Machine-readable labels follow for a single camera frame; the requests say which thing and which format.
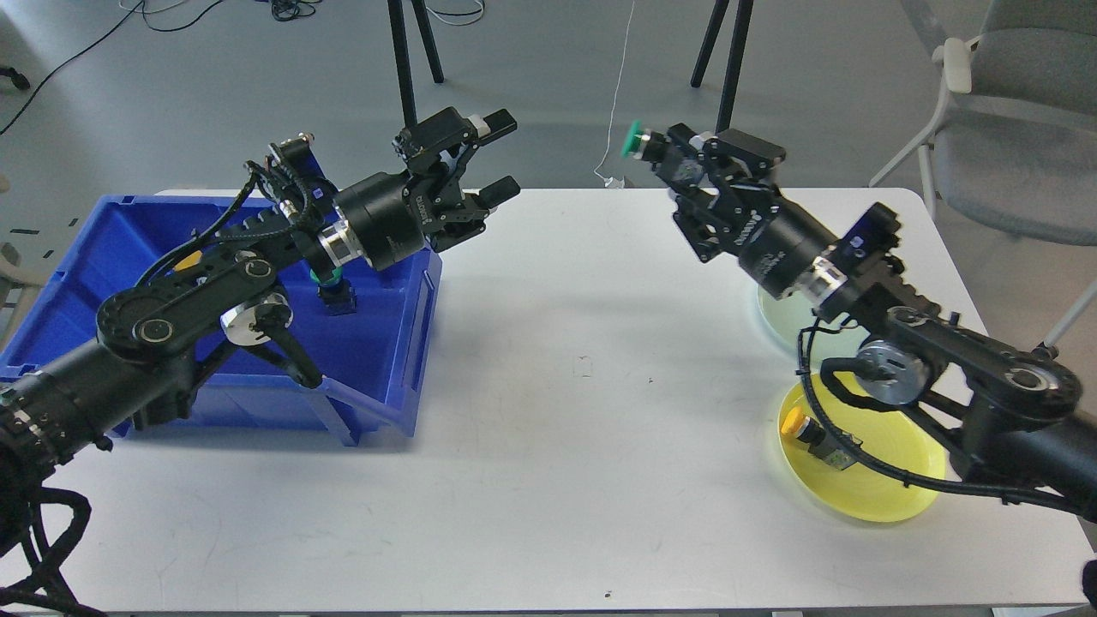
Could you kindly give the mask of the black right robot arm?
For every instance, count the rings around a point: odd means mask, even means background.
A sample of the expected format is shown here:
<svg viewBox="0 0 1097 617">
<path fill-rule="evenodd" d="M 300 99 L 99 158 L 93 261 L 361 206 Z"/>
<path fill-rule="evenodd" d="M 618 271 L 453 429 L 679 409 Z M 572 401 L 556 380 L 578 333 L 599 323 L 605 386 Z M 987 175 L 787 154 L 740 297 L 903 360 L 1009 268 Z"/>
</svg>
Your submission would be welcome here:
<svg viewBox="0 0 1097 617">
<path fill-rule="evenodd" d="M 921 296 L 895 255 L 900 218 L 873 203 L 836 236 L 776 183 L 779 146 L 676 124 L 633 138 L 668 188 L 698 260 L 728 255 L 756 288 L 806 305 L 795 388 L 774 449 L 803 487 L 866 521 L 889 494 L 1041 507 L 1094 521 L 1094 419 L 1049 347 L 1013 348 Z"/>
</svg>

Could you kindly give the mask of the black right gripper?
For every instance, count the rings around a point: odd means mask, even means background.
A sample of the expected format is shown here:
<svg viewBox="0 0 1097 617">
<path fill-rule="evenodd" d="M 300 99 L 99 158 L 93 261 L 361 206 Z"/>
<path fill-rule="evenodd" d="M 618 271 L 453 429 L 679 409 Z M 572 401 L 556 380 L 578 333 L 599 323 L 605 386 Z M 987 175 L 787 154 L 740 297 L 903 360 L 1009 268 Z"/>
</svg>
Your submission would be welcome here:
<svg viewBox="0 0 1097 617">
<path fill-rule="evenodd" d="M 698 133 L 685 123 L 671 125 L 667 136 L 671 218 L 698 260 L 733 256 L 765 292 L 790 296 L 837 236 L 781 195 L 776 168 L 787 149 L 743 130 Z M 732 187 L 713 193 L 701 184 Z"/>
</svg>

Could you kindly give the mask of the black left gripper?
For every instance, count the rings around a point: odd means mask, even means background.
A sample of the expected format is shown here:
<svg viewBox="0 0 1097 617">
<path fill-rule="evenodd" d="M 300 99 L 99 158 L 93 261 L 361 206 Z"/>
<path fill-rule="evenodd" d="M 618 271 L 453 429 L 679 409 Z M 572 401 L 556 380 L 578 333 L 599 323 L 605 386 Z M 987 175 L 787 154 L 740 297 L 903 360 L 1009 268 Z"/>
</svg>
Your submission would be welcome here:
<svg viewBox="0 0 1097 617">
<path fill-rule="evenodd" d="M 453 183 L 432 193 L 429 181 L 415 175 L 426 176 L 442 162 L 444 152 L 486 146 L 517 128 L 506 109 L 486 117 L 463 117 L 446 108 L 400 130 L 394 149 L 408 172 L 378 172 L 333 197 L 330 261 L 341 267 L 361 258 L 381 271 L 422 249 L 446 251 L 482 234 L 491 212 L 521 192 L 513 176 L 475 193 Z"/>
</svg>

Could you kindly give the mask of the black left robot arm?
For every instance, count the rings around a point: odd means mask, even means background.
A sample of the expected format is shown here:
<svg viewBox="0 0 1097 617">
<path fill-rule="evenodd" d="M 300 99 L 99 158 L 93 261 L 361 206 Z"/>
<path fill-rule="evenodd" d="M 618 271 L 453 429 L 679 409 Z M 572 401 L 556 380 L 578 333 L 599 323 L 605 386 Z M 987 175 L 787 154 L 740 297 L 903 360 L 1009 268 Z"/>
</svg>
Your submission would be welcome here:
<svg viewBox="0 0 1097 617">
<path fill-rule="evenodd" d="M 446 108 L 394 138 L 405 164 L 344 190 L 326 179 L 313 137 L 273 143 L 219 218 L 161 256 L 134 287 L 106 298 L 93 339 L 3 388 L 3 552 L 23 547 L 30 573 L 3 587 L 3 605 L 94 616 L 75 601 L 60 566 L 90 523 L 87 497 L 47 487 L 86 446 L 109 452 L 124 419 L 165 424 L 192 410 L 197 390 L 244 349 L 299 386 L 321 371 L 290 332 L 279 273 L 309 266 L 320 287 L 339 284 L 361 258 L 384 270 L 430 247 L 443 251 L 485 231 L 519 194 L 513 177 L 475 193 L 461 178 L 471 157 L 518 123 L 501 109 L 463 117 Z"/>
</svg>

